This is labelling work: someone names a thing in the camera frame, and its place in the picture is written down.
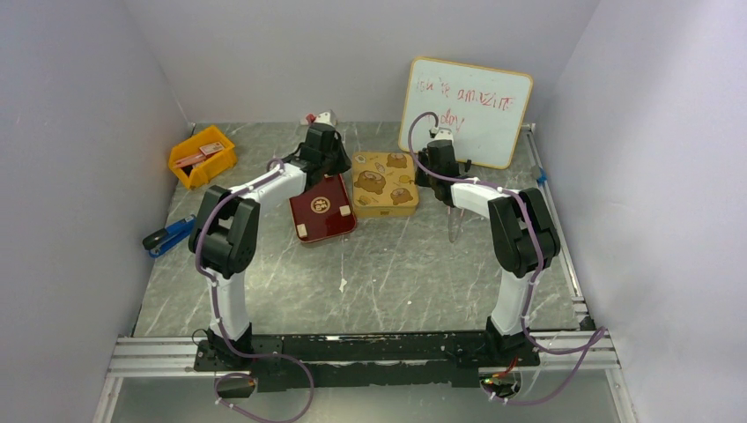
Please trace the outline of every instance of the white panel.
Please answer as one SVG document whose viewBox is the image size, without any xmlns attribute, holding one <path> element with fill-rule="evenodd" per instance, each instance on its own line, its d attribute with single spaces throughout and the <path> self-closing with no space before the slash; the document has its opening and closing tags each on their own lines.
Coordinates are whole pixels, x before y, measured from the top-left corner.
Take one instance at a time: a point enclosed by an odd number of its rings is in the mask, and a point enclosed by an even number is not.
<svg viewBox="0 0 747 423">
<path fill-rule="evenodd" d="M 195 122 L 399 121 L 417 56 L 520 71 L 532 122 L 599 0 L 126 0 Z"/>
<path fill-rule="evenodd" d="M 0 419 L 91 421 L 187 124 L 123 2 L 2 2 L 0 52 Z"/>
<path fill-rule="evenodd" d="M 745 2 L 602 2 L 537 123 L 640 421 L 744 421 Z"/>
</svg>

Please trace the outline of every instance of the black mounting plate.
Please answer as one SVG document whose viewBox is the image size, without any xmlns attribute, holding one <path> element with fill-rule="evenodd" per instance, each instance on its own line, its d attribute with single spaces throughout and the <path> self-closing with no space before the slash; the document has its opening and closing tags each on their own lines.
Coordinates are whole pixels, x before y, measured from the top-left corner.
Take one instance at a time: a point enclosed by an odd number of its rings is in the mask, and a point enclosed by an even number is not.
<svg viewBox="0 0 747 423">
<path fill-rule="evenodd" d="M 451 383 L 476 386 L 480 367 L 538 366 L 539 355 L 526 343 L 503 355 L 486 347 L 483 330 L 375 333 L 363 335 L 254 335 L 255 353 L 285 353 L 302 360 L 318 387 Z M 262 392 L 305 388 L 308 380 L 289 360 L 254 360 L 231 367 L 219 360 L 207 340 L 200 342 L 197 372 L 251 370 Z"/>
</svg>

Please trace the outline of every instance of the yellow bin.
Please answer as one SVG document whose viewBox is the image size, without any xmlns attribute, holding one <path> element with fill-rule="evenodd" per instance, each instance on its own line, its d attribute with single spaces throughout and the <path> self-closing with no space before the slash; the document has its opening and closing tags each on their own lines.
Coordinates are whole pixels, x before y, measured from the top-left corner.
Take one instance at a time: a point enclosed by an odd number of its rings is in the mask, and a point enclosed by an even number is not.
<svg viewBox="0 0 747 423">
<path fill-rule="evenodd" d="M 212 143 L 221 143 L 224 147 L 220 152 L 215 153 L 207 159 L 202 165 L 192 169 L 189 174 L 176 167 L 176 160 L 183 159 L 192 154 L 200 152 L 200 147 Z M 236 152 L 233 151 L 234 145 L 228 138 L 223 135 L 218 127 L 211 125 L 202 132 L 194 135 L 186 141 L 178 144 L 171 149 L 171 155 L 168 158 L 168 168 L 176 175 L 177 178 L 189 189 L 197 188 L 208 183 L 218 174 L 233 167 L 239 159 L 236 158 Z"/>
</svg>

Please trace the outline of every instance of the robotic arm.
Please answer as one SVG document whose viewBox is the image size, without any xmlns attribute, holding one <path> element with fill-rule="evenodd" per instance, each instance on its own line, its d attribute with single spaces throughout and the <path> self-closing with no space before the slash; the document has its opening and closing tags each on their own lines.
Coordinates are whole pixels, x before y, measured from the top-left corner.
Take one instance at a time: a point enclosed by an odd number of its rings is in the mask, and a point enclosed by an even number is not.
<svg viewBox="0 0 747 423">
<path fill-rule="evenodd" d="M 521 334 L 521 315 L 525 309 L 529 284 L 537 284 L 541 278 L 540 274 L 534 282 L 530 282 L 531 272 L 538 263 L 529 230 L 514 196 L 506 194 L 507 189 L 498 192 L 476 184 L 479 181 L 477 178 L 460 173 L 450 129 L 434 128 L 430 133 L 433 141 L 418 153 L 418 161 L 431 172 L 460 180 L 461 183 L 445 181 L 421 168 L 416 172 L 415 182 L 419 186 L 432 188 L 436 198 L 444 204 L 473 211 L 490 220 L 495 256 L 503 271 L 498 300 L 488 319 L 487 333 L 497 350 L 514 348 L 525 342 Z M 536 188 L 513 192 L 528 208 L 543 253 L 543 269 L 546 269 L 560 252 L 560 239 L 542 193 Z"/>
<path fill-rule="evenodd" d="M 233 345 L 242 352 L 251 353 L 251 320 L 244 301 L 244 271 L 256 252 L 259 218 L 266 211 L 289 198 L 311 189 L 324 175 L 341 174 L 350 169 L 351 162 L 343 148 L 342 139 L 335 129 L 337 119 L 332 111 L 318 116 L 308 128 L 306 140 L 296 152 L 282 160 L 268 164 L 268 173 L 242 185 L 224 189 L 210 187 L 197 213 L 195 227 L 189 236 L 189 250 L 198 250 L 202 232 L 206 232 L 201 246 L 201 265 L 213 278 L 207 278 L 211 297 L 212 315 L 208 339 L 223 353 L 230 355 L 215 318 L 215 306 L 220 309 L 220 319 Z M 218 203 L 232 193 L 246 191 L 220 208 L 217 218 L 208 224 Z M 220 221 L 233 218 L 230 226 Z"/>
</svg>

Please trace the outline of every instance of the beige tin box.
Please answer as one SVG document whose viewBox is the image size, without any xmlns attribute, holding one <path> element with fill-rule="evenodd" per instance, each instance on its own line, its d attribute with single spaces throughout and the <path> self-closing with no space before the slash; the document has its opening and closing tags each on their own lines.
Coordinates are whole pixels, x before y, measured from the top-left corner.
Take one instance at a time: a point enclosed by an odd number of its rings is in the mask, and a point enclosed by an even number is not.
<svg viewBox="0 0 747 423">
<path fill-rule="evenodd" d="M 418 206 L 415 164 L 401 152 L 352 154 L 352 204 L 359 218 L 411 216 Z"/>
</svg>

